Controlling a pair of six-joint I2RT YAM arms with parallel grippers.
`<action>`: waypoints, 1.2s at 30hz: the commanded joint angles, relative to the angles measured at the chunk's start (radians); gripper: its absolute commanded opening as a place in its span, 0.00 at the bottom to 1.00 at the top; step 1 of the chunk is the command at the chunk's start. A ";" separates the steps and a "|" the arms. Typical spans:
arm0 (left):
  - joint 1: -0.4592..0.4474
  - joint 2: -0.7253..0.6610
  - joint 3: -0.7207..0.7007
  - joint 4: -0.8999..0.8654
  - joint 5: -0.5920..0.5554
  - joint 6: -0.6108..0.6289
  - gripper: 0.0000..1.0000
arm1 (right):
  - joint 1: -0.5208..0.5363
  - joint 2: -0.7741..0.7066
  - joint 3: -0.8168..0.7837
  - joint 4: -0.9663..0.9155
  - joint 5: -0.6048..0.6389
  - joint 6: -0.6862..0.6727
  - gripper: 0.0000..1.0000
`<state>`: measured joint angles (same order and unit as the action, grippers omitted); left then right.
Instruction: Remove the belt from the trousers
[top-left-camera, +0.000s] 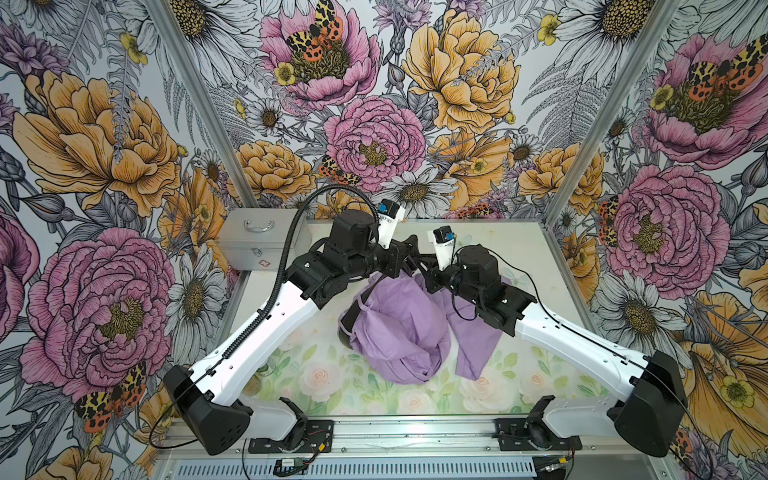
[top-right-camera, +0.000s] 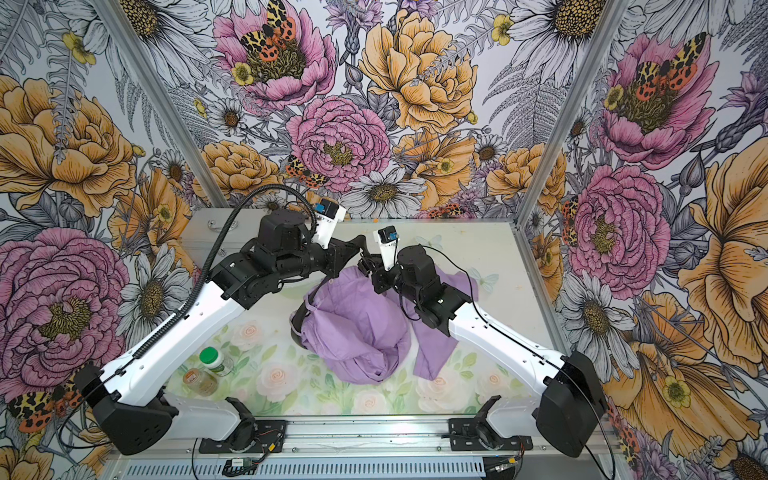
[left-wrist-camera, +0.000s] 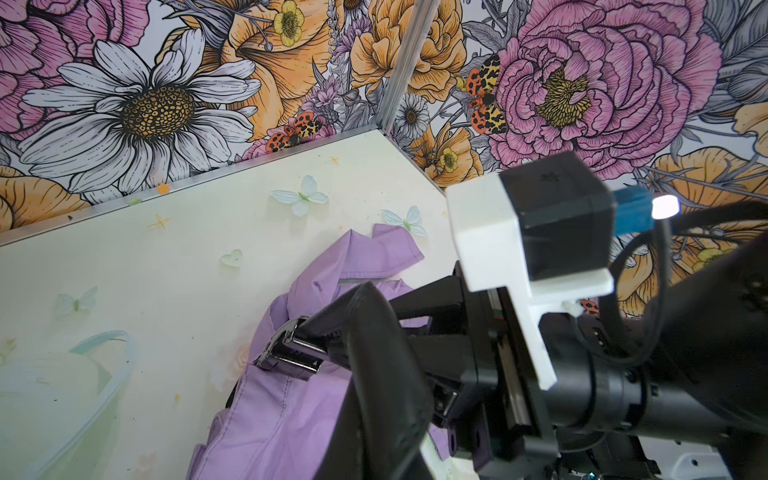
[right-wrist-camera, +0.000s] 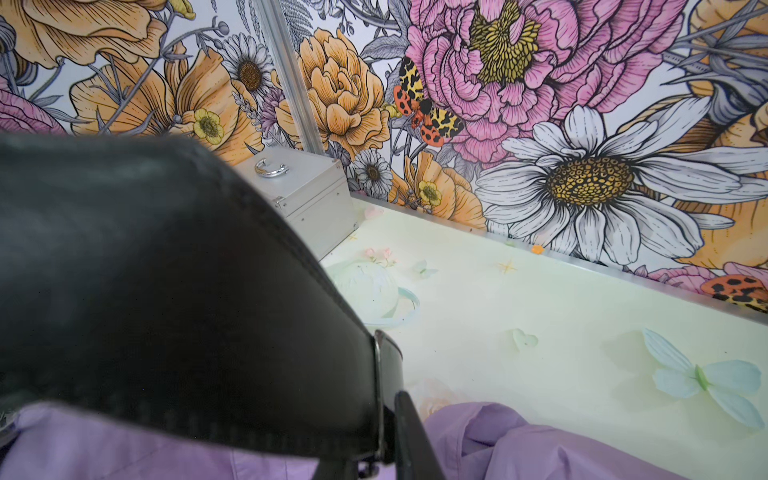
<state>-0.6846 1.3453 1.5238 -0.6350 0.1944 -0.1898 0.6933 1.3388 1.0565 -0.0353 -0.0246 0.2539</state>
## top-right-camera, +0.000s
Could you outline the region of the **purple trousers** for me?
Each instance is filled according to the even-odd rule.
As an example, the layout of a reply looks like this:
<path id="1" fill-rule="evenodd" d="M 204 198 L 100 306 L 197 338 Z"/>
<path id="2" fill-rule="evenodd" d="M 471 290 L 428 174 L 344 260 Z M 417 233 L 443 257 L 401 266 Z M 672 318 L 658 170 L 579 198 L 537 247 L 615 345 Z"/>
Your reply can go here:
<path id="1" fill-rule="evenodd" d="M 415 309 L 392 290 L 374 292 L 356 267 L 305 295 L 306 310 L 292 330 L 338 379 L 356 385 L 387 380 L 416 347 L 415 376 L 434 380 L 458 341 L 416 319 Z"/>

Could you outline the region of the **black leather belt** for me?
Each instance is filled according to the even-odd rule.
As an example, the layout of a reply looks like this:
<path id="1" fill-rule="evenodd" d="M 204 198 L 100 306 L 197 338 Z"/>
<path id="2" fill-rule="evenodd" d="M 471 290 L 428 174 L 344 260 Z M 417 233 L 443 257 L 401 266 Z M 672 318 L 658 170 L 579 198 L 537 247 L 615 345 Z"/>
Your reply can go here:
<path id="1" fill-rule="evenodd" d="M 306 298 L 302 301 L 301 305 L 297 308 L 297 310 L 293 313 L 293 315 L 290 318 L 291 338 L 294 341 L 294 343 L 301 348 L 303 348 L 303 342 L 302 342 L 303 324 L 306 318 L 310 314 L 308 306 L 314 302 L 317 293 L 326 284 L 328 284 L 331 281 L 332 281 L 331 277 L 329 276 L 324 277 L 323 280 L 313 290 L 311 290 L 307 294 Z"/>

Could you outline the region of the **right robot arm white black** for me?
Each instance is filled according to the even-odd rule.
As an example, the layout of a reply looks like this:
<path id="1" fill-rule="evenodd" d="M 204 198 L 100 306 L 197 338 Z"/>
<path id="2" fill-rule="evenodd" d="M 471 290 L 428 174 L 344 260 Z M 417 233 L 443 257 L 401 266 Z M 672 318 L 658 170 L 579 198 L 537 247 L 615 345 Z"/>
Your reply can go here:
<path id="1" fill-rule="evenodd" d="M 586 450 L 607 409 L 589 358 L 546 348 L 494 319 L 476 303 L 471 290 L 462 291 L 441 279 L 423 245 L 364 252 L 358 267 L 377 293 L 394 290 L 412 303 L 418 321 L 484 351 L 530 391 L 532 398 L 526 403 L 491 396 L 461 439 L 499 450 L 506 442 L 520 439 L 515 421 L 528 415 L 540 436 L 558 452 L 577 458 Z"/>

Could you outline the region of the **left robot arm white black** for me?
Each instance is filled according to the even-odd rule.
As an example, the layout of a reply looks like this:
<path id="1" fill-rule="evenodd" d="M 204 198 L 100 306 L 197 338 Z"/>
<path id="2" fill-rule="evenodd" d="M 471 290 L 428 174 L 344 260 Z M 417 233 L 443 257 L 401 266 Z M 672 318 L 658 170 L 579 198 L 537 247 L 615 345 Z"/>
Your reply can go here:
<path id="1" fill-rule="evenodd" d="M 215 333 L 264 296 L 315 272 L 336 278 L 366 252 L 362 235 L 334 238 L 342 219 L 321 216 L 316 233 L 310 233 L 296 211 L 263 217 L 256 237 L 202 274 L 200 291 L 176 316 L 107 365 L 87 365 L 76 374 L 75 385 L 97 425 L 121 454 L 135 455 L 169 439 L 206 439 L 232 452 L 257 445 L 257 422 L 238 399 L 185 399 L 166 392 L 165 384 Z"/>

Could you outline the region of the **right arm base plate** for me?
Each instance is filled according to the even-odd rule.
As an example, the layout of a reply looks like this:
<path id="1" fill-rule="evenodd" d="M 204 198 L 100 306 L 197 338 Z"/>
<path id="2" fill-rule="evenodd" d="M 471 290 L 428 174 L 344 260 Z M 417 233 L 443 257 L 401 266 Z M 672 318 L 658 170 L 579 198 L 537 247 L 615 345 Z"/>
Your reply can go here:
<path id="1" fill-rule="evenodd" d="M 452 451 L 529 451 L 533 449 L 530 436 L 515 435 L 502 438 L 485 421 L 475 418 L 450 418 L 447 422 Z"/>

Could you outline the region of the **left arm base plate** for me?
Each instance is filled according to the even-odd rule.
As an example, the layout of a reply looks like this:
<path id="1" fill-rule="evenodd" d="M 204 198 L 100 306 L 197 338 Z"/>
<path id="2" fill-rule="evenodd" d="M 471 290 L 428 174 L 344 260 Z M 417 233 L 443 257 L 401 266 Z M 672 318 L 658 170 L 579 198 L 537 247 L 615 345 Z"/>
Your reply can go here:
<path id="1" fill-rule="evenodd" d="M 204 438 L 201 454 L 272 454 L 283 449 L 288 422 L 285 420 L 245 420 L 224 440 Z"/>

